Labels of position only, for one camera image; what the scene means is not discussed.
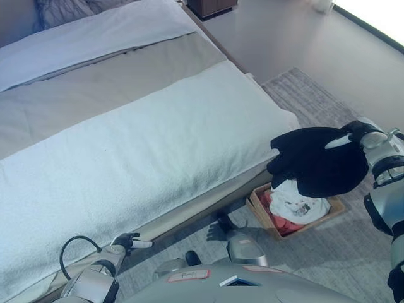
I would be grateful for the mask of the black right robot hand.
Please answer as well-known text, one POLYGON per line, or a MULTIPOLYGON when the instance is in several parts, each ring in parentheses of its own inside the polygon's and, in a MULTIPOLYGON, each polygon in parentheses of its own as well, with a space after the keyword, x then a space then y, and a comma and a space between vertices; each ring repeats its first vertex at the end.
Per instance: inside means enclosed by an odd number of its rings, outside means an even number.
POLYGON ((327 143, 324 147, 325 149, 337 148, 351 142, 360 143, 362 138, 367 134, 383 133, 377 126, 360 120, 355 120, 344 125, 340 128, 340 131, 343 132, 343 136, 327 143))

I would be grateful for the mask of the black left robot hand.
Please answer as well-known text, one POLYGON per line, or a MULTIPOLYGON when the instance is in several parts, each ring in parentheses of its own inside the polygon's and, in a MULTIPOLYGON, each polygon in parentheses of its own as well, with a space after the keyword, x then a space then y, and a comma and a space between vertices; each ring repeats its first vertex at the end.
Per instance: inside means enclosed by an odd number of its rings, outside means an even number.
POLYGON ((140 239, 140 233, 124 233, 117 236, 112 242, 112 246, 122 246, 126 252, 126 256, 130 256, 136 249, 148 249, 153 246, 152 241, 143 241, 140 239))

